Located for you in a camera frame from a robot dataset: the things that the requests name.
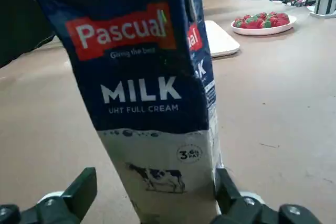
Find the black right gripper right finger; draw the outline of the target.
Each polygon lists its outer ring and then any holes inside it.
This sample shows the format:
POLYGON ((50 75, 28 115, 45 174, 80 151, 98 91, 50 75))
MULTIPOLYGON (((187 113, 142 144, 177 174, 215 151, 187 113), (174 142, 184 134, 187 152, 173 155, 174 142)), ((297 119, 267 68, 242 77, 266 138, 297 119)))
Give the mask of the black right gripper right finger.
POLYGON ((255 196, 242 195, 224 168, 216 169, 216 200, 221 213, 213 219, 213 223, 321 223, 309 209, 303 206, 283 204, 278 210, 273 210, 255 196))

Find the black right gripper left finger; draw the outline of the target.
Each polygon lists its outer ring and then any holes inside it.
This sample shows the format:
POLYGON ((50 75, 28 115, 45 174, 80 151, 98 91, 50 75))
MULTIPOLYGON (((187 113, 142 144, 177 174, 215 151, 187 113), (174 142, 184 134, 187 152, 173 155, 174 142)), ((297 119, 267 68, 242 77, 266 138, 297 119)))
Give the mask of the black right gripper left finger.
POLYGON ((97 195, 94 167, 85 168, 59 196, 49 196, 21 211, 17 205, 1 205, 1 223, 81 223, 97 195))

